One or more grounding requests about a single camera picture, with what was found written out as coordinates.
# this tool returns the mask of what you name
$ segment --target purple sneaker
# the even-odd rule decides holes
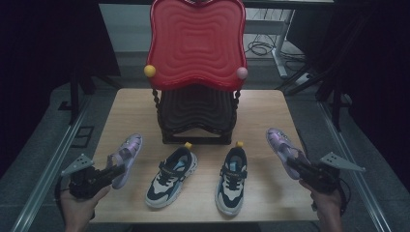
[[[126,171],[123,175],[118,176],[112,181],[113,189],[120,189],[127,182],[131,167],[135,161],[136,156],[142,147],[142,136],[138,133],[132,134],[127,140],[118,148],[118,151],[107,157],[106,168],[116,164],[117,166],[124,164]]]
[[[290,139],[286,136],[286,134],[284,134],[282,130],[274,128],[268,129],[266,131],[266,139],[268,140],[268,143],[274,150],[274,152],[279,156],[283,167],[290,178],[299,180],[299,173],[290,168],[287,165],[286,161],[287,159],[291,158],[310,164],[305,153],[302,150],[295,148]]]

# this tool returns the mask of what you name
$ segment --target red tray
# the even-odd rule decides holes
[[[243,46],[245,7],[240,0],[157,0],[151,7],[152,41],[147,65],[158,90],[203,84],[241,89],[237,70],[247,67]]]

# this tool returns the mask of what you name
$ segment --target black curtain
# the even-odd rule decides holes
[[[410,187],[410,7],[379,1],[346,64],[349,112]]]
[[[96,1],[2,1],[0,23],[3,175],[74,69],[120,72]]]

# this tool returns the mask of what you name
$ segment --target shoelace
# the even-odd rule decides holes
[[[169,184],[172,182],[171,178],[175,178],[172,174],[166,173],[164,171],[161,171],[159,178],[157,178],[158,182],[163,185],[163,186],[169,186]]]
[[[233,178],[230,176],[226,176],[228,188],[230,190],[239,190],[238,186],[240,185],[238,182],[241,180],[239,178]]]

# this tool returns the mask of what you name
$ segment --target wooden table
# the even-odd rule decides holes
[[[124,187],[112,189],[96,208],[92,222],[224,222],[317,219],[309,191],[286,174],[280,159],[269,146],[265,133],[270,127],[283,130],[294,145],[302,148],[282,92],[242,90],[238,121],[231,145],[195,145],[196,171],[184,182],[181,194],[171,205],[150,209],[145,194],[165,160],[182,145],[165,145],[152,90],[121,89],[108,115],[97,147],[96,168],[104,169],[106,156],[115,152],[133,134],[143,136],[142,150]],[[243,208],[236,217],[217,209],[215,190],[220,168],[234,141],[243,141],[248,157]]]

